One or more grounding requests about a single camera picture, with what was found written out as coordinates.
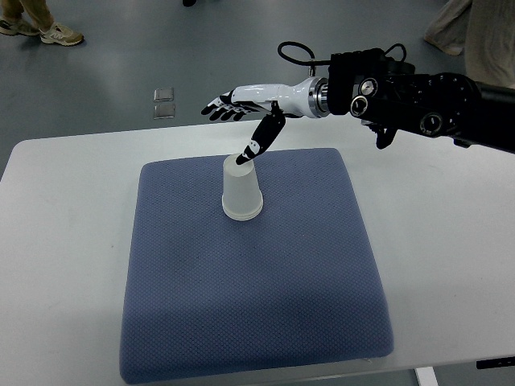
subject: white shoe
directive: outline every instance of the white shoe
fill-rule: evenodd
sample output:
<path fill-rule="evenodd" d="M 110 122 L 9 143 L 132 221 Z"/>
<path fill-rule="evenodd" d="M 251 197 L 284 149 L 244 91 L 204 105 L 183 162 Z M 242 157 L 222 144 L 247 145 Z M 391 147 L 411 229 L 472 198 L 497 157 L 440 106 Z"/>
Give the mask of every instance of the white shoe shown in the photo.
<path fill-rule="evenodd" d="M 60 23 L 53 23 L 46 32 L 40 31 L 41 41 L 46 44 L 57 43 L 61 46 L 75 46 L 84 41 L 80 32 L 75 32 Z"/>

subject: gray floor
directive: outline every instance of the gray floor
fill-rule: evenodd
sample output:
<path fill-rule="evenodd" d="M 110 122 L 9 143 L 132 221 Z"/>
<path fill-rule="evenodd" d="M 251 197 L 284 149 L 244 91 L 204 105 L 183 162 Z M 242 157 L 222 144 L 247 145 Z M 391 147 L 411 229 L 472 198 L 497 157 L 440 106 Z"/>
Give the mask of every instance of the gray floor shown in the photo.
<path fill-rule="evenodd" d="M 284 40 L 333 52 L 401 42 L 420 73 L 464 73 L 422 41 L 444 0 L 48 0 L 58 21 L 82 31 L 77 47 L 0 35 L 0 175 L 20 141 L 198 125 L 200 110 L 242 84 L 297 84 L 305 68 L 277 55 Z M 296 57 L 301 51 L 291 50 Z M 321 68 L 319 75 L 327 75 Z M 153 91 L 175 89 L 176 116 L 153 120 Z M 513 385 L 513 368 L 478 372 L 473 363 L 437 368 L 447 385 Z M 319 380 L 309 385 L 416 385 L 414 372 Z"/>

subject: white paper cup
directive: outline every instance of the white paper cup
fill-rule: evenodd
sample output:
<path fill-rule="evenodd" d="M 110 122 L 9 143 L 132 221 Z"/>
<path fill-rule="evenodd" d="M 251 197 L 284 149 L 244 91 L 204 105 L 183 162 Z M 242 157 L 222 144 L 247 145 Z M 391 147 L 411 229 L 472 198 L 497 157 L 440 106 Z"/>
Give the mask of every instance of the white paper cup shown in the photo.
<path fill-rule="evenodd" d="M 254 162 L 236 164 L 239 154 L 229 155 L 224 160 L 224 194 L 222 207 L 233 220 L 253 219 L 263 208 L 263 195 L 259 190 Z"/>

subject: pants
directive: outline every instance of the pants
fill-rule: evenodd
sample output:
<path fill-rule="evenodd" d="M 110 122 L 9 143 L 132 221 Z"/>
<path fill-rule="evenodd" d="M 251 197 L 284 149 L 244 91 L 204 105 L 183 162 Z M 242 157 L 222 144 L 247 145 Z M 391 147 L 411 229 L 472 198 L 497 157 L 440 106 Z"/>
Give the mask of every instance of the pants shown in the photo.
<path fill-rule="evenodd" d="M 46 31 L 54 23 L 46 0 L 2 0 L 3 16 L 7 21 L 16 21 L 25 10 L 36 27 Z"/>
<path fill-rule="evenodd" d="M 451 0 L 426 34 L 443 47 L 464 47 L 472 80 L 515 85 L 515 0 Z"/>

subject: table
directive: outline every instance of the table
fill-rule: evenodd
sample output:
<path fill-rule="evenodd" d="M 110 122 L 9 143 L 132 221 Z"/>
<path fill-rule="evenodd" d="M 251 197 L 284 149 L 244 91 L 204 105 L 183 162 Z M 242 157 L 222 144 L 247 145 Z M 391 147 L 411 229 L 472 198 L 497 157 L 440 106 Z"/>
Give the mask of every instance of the table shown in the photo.
<path fill-rule="evenodd" d="M 148 162 L 243 150 L 256 121 L 30 140 L 0 182 L 6 384 L 119 384 L 138 176 Z M 271 150 L 337 148 L 385 289 L 393 353 L 177 380 L 236 385 L 515 355 L 515 155 L 398 133 L 377 150 L 352 117 L 290 119 Z"/>

